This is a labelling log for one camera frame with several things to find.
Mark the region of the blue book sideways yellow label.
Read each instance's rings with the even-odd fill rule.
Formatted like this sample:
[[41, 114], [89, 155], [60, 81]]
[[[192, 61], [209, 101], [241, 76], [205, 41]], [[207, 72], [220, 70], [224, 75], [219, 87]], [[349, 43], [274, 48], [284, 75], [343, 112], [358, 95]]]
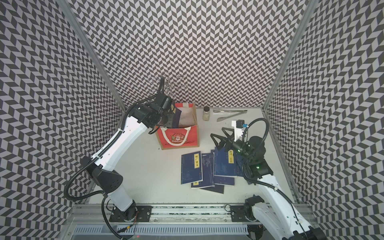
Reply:
[[182, 111], [178, 108], [174, 108], [172, 111], [172, 125], [171, 128], [179, 128], [179, 122]]

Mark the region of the red burlap canvas bag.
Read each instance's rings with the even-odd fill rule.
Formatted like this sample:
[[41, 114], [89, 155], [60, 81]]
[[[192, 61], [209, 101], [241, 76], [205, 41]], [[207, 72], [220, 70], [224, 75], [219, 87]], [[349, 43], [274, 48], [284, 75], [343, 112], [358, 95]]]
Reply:
[[181, 111], [179, 127], [161, 128], [156, 132], [162, 150], [197, 148], [200, 146], [199, 125], [195, 104], [177, 103]]

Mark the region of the blue book map cover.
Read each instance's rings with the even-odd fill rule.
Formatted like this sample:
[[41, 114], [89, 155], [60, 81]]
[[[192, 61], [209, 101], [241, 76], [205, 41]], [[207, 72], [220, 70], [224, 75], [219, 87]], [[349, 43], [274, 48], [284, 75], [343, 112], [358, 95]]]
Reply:
[[192, 189], [203, 189], [208, 187], [213, 187], [214, 184], [214, 173], [213, 173], [213, 155], [202, 154], [202, 163], [203, 163], [203, 180], [200, 182], [194, 182], [191, 184]]

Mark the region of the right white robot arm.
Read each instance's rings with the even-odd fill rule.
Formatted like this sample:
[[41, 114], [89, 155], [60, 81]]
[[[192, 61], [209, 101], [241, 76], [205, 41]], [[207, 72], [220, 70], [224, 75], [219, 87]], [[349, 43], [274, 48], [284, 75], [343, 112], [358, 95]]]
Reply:
[[259, 187], [262, 196], [245, 200], [245, 217], [259, 221], [276, 240], [325, 240], [321, 228], [315, 228], [294, 206], [283, 192], [279, 182], [265, 160], [265, 140], [269, 133], [269, 122], [258, 118], [245, 124], [236, 121], [232, 128], [222, 128], [223, 136], [211, 134], [218, 150], [232, 150], [243, 158], [240, 167], [243, 178]]

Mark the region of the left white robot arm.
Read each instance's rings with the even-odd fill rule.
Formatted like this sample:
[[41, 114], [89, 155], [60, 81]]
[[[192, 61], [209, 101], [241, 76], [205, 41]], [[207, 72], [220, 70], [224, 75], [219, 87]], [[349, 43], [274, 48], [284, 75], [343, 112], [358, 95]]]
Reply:
[[[115, 168], [128, 148], [148, 128], [151, 134], [161, 127], [170, 128], [179, 116], [174, 100], [163, 90], [133, 104], [124, 113], [121, 125], [111, 139], [91, 157], [81, 159], [82, 167], [65, 185], [64, 197], [75, 202], [102, 194], [112, 201], [124, 221], [132, 220], [137, 214], [136, 203], [129, 197], [123, 186], [123, 176]], [[101, 190], [79, 197], [70, 195], [74, 180], [83, 172], [87, 172]]]

